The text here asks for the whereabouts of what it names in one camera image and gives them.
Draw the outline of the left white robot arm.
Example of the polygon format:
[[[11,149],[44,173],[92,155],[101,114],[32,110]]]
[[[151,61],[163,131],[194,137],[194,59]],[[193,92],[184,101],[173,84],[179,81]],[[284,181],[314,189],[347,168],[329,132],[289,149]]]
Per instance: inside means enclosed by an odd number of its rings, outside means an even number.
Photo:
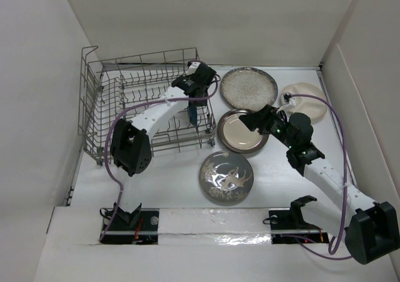
[[[112,124],[109,136],[110,154],[114,164],[128,176],[142,173],[151,162],[151,140],[175,114],[187,110],[191,125],[198,126],[198,108],[207,105],[208,89],[217,83],[218,75],[200,61],[187,64],[186,74],[178,76],[158,100],[138,104],[147,107],[135,117],[124,119],[124,110]]]

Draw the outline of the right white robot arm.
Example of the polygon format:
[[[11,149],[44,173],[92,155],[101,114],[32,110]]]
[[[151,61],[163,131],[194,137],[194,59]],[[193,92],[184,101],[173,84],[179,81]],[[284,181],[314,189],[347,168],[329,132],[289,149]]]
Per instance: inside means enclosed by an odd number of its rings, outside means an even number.
[[[399,226],[395,208],[378,203],[345,181],[313,145],[310,118],[294,113],[285,120],[278,108],[266,105],[262,110],[239,118],[250,131],[275,137],[288,148],[287,160],[301,176],[315,184],[338,208],[330,212],[316,198],[295,201],[289,212],[290,223],[302,228],[310,223],[344,241],[350,255],[368,264],[399,249]]]

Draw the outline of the blue leaf shaped plate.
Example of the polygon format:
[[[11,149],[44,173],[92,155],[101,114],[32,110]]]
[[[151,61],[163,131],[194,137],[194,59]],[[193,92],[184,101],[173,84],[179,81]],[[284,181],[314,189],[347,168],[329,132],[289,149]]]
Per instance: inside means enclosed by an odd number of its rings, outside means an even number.
[[[194,103],[189,103],[187,107],[189,122],[194,127],[198,127],[198,109]]]

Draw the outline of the cream plate brown rim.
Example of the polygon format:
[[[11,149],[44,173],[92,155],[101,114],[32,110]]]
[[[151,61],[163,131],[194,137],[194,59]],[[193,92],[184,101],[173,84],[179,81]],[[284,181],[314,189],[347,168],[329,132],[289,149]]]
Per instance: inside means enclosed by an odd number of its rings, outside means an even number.
[[[251,114],[248,109],[232,109],[224,113],[218,124],[218,137],[228,149],[240,154],[251,154],[262,149],[268,141],[268,135],[250,131],[239,119],[241,115]]]

